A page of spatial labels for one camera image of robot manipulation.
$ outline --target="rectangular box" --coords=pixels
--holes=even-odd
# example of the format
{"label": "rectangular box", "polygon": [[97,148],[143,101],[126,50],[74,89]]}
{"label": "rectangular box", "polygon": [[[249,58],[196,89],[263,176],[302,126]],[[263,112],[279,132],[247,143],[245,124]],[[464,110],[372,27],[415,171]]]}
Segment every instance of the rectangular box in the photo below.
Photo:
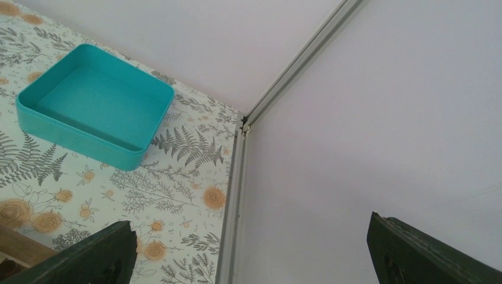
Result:
{"label": "rectangular box", "polygon": [[168,84],[82,44],[21,91],[16,106],[26,133],[134,170],[174,96]]}

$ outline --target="white backdrop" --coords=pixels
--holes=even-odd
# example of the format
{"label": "white backdrop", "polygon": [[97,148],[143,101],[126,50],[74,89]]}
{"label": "white backdrop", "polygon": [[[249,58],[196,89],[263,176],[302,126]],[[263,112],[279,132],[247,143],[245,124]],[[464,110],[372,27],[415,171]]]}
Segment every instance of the white backdrop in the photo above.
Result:
{"label": "white backdrop", "polygon": [[17,0],[249,111],[341,0]]}
{"label": "white backdrop", "polygon": [[378,283],[372,211],[502,270],[501,30],[498,0],[371,0],[254,125],[237,283]]}

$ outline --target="black object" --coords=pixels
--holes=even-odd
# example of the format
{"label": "black object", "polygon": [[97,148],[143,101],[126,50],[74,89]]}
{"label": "black object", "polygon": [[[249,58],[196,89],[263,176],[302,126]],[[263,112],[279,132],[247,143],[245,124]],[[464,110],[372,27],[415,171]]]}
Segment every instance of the black object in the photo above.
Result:
{"label": "black object", "polygon": [[136,232],[120,221],[1,284],[128,284],[136,262]]}
{"label": "black object", "polygon": [[502,272],[373,212],[366,239],[380,284],[499,284]]}

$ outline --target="floral tablecloth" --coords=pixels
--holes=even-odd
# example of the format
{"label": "floral tablecloth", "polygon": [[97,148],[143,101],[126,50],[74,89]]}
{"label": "floral tablecloth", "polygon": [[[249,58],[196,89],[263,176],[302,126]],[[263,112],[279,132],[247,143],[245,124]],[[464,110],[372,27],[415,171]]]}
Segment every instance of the floral tablecloth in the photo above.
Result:
{"label": "floral tablecloth", "polygon": [[[81,43],[176,90],[133,172],[19,129],[17,93]],[[61,251],[130,220],[138,235],[132,283],[214,283],[236,120],[233,108],[26,7],[0,2],[0,224]]]}

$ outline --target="wooden object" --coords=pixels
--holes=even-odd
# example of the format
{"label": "wooden object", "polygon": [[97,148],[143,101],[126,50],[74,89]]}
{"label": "wooden object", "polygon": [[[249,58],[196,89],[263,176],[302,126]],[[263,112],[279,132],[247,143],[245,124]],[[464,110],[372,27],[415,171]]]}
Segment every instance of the wooden object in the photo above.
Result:
{"label": "wooden object", "polygon": [[57,254],[56,251],[2,225],[0,225],[0,251],[30,267]]}
{"label": "wooden object", "polygon": [[128,284],[136,245],[129,222],[116,222],[1,284]]}
{"label": "wooden object", "polygon": [[502,272],[396,218],[373,212],[367,242],[380,284],[502,283]]}

